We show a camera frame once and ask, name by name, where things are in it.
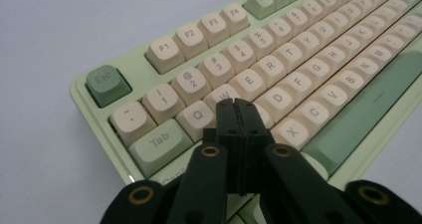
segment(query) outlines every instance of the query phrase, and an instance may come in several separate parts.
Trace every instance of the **spacebar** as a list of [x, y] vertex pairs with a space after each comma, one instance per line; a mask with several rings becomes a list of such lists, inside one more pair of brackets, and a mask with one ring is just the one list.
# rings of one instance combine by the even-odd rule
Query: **spacebar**
[[302, 149], [332, 175], [422, 73], [422, 36], [393, 59]]

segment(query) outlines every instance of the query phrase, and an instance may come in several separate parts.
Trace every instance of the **screw hole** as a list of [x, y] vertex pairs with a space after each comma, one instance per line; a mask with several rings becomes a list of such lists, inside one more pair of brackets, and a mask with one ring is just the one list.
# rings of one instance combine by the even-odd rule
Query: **screw hole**
[[218, 154], [220, 154], [220, 149], [215, 146], [206, 146], [201, 149], [201, 153], [204, 156], [217, 156]]
[[279, 146], [273, 149], [273, 154], [280, 157], [288, 157], [292, 154], [292, 152], [286, 147]]
[[128, 200], [133, 205], [142, 205], [149, 202], [154, 196], [154, 190], [149, 186], [140, 186], [133, 189]]
[[386, 205], [390, 202], [387, 194], [373, 186], [360, 186], [357, 191], [363, 199], [375, 205]]

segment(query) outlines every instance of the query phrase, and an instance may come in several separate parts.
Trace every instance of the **mechanical keyboard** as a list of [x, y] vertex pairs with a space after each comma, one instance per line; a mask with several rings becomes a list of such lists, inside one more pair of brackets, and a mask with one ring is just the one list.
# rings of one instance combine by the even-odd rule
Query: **mechanical keyboard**
[[[422, 100], [421, 0], [237, 0], [79, 75], [75, 104], [125, 183], [185, 170], [224, 99], [342, 188]], [[230, 223], [262, 222], [229, 196]]]

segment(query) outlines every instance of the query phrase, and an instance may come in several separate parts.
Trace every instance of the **white surface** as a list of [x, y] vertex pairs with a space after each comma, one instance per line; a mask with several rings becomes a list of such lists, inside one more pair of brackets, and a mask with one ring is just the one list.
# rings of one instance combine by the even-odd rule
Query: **white surface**
[[[98, 223], [123, 183], [71, 81], [231, 1], [0, 0], [0, 223]], [[368, 176], [420, 211], [421, 113]]]

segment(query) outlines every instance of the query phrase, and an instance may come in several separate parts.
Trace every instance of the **number key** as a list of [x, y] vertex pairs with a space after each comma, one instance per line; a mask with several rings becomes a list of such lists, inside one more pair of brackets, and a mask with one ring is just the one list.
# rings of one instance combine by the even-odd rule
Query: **number key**
[[211, 86], [195, 68], [189, 68], [177, 75], [171, 82], [171, 86], [179, 93], [187, 106], [211, 92]]
[[161, 84], [149, 91], [142, 104], [158, 124], [176, 116], [185, 108], [182, 99], [169, 84]]

